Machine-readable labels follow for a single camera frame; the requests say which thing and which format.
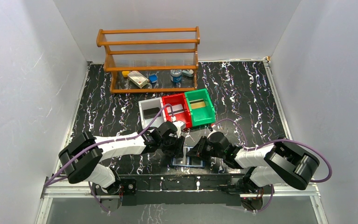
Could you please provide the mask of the navy blue card holder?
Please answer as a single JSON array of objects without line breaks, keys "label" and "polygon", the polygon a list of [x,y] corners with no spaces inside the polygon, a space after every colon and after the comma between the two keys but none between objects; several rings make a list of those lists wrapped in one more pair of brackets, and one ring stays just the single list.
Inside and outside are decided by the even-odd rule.
[{"label": "navy blue card holder", "polygon": [[206,162],[200,160],[199,158],[193,158],[185,156],[193,146],[183,146],[181,152],[177,149],[176,155],[182,155],[182,157],[173,157],[170,166],[171,167],[185,167],[185,168],[205,168]]}]

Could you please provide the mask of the green plastic bin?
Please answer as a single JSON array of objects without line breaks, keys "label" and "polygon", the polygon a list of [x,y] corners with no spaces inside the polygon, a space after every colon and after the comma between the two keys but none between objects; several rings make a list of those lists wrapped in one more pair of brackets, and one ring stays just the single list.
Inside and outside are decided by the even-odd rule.
[{"label": "green plastic bin", "polygon": [[[209,125],[216,121],[215,108],[210,99],[207,89],[200,89],[195,91],[185,92],[188,107],[190,109],[193,127]],[[190,108],[190,102],[195,100],[204,100],[206,107],[192,110]]]}]

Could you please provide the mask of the red plastic bin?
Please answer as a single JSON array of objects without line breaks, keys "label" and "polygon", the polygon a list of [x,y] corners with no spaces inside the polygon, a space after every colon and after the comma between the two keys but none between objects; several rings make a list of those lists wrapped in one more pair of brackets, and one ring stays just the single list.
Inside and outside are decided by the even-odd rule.
[{"label": "red plastic bin", "polygon": [[166,120],[172,121],[172,112],[177,121],[183,121],[186,124],[186,128],[191,128],[192,117],[190,109],[188,107],[187,99],[184,93],[178,93],[162,97],[163,105],[170,104],[170,106],[165,108]]}]

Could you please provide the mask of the white plastic bin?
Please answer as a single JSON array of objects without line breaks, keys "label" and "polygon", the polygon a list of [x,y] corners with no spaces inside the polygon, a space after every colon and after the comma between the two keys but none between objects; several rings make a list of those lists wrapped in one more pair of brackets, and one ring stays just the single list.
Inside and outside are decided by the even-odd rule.
[{"label": "white plastic bin", "polygon": [[[156,114],[163,107],[162,98],[152,98],[147,100],[142,100],[138,102],[139,111],[140,111],[140,120],[142,128],[146,128]],[[156,118],[156,120],[152,123],[152,127],[159,127],[161,124],[166,122],[165,112],[162,113]]]}]

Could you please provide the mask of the wooden shelf rack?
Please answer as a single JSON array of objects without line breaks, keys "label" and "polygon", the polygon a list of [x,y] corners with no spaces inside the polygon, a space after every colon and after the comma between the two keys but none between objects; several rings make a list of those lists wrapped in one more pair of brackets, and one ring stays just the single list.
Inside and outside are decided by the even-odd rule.
[{"label": "wooden shelf rack", "polygon": [[[111,74],[111,93],[185,92],[197,89],[200,29],[100,29],[96,44],[105,49],[103,69]],[[120,88],[123,71],[193,70],[192,87]]]}]

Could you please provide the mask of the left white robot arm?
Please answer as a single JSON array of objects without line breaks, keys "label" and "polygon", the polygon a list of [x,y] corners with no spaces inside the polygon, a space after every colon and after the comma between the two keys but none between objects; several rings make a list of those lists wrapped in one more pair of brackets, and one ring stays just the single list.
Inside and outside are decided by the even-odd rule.
[{"label": "left white robot arm", "polygon": [[91,182],[107,194],[116,194],[122,187],[117,171],[102,161],[124,155],[154,153],[161,150],[170,157],[181,154],[185,137],[183,121],[166,121],[157,128],[149,127],[125,136],[101,137],[83,132],[67,145],[59,159],[70,184]]}]

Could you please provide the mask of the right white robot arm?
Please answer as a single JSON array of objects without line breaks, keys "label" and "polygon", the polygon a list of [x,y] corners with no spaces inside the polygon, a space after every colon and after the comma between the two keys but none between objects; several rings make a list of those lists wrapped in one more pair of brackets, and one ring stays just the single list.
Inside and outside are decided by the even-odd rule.
[{"label": "right white robot arm", "polygon": [[186,156],[203,161],[221,158],[230,168],[245,169],[245,175],[237,183],[224,188],[227,192],[235,189],[256,193],[274,184],[305,190],[320,165],[315,155],[289,140],[272,141],[250,150],[230,143],[222,132],[201,137]]}]

